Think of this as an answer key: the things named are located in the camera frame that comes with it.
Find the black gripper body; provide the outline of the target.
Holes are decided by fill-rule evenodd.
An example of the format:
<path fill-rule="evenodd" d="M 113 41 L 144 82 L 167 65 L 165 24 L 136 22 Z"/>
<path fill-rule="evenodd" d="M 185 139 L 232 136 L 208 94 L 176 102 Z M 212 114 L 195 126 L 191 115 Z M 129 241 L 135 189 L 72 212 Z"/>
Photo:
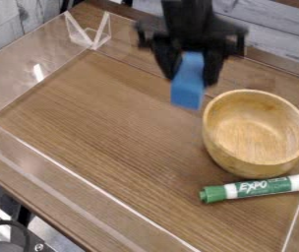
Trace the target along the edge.
<path fill-rule="evenodd" d="M 163 15 L 135 23 L 137 46 L 151 48 L 163 38 L 176 49 L 200 51 L 224 47 L 225 55 L 243 56 L 248 29 L 220 18 L 212 0 L 160 0 Z"/>

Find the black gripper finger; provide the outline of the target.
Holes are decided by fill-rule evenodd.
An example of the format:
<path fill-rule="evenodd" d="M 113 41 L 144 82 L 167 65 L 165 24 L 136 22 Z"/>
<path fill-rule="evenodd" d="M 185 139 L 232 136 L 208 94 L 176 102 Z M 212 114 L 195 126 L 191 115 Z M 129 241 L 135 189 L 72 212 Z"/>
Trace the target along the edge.
<path fill-rule="evenodd" d="M 167 40 L 157 39 L 152 42 L 152 52 L 165 78 L 172 80 L 183 61 L 181 51 Z"/>
<path fill-rule="evenodd" d="M 203 52 L 203 81 L 208 86 L 217 83 L 223 63 L 225 60 L 225 53 L 221 48 L 211 48 Z"/>

